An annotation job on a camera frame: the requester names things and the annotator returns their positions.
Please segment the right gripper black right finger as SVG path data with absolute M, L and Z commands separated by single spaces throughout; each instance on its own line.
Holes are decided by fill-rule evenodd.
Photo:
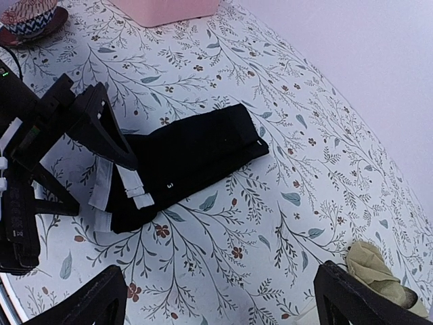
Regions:
M 320 324 L 431 324 L 374 293 L 333 261 L 319 266 L 314 289 Z

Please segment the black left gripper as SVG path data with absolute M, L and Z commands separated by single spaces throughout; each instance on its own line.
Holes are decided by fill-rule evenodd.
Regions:
M 94 154 L 126 169 L 138 160 L 120 131 L 106 87 L 89 86 L 72 104 L 72 138 Z M 41 128 L 22 122 L 1 140 L 7 168 L 1 178 L 1 272 L 27 274 L 39 265 L 41 246 L 35 216 L 76 217 L 80 204 L 40 160 L 47 150 L 36 145 Z

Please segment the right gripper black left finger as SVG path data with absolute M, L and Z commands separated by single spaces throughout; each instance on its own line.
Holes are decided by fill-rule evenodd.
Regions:
M 27 324 L 124 324 L 127 285 L 121 269 L 110 265 L 73 295 L 28 320 Z

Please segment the tan beige underwear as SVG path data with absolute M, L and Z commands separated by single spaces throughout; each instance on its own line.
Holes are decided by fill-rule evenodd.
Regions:
M 422 318 L 428 312 L 417 293 L 396 278 L 378 248 L 368 242 L 353 242 L 346 256 L 348 273 L 374 293 Z

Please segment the black white-striped underwear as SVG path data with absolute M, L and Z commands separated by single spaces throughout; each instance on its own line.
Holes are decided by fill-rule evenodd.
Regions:
M 89 205 L 96 232 L 138 230 L 175 203 L 269 153 L 245 106 L 190 116 L 148 135 L 125 136 L 138 160 L 130 171 L 97 159 Z

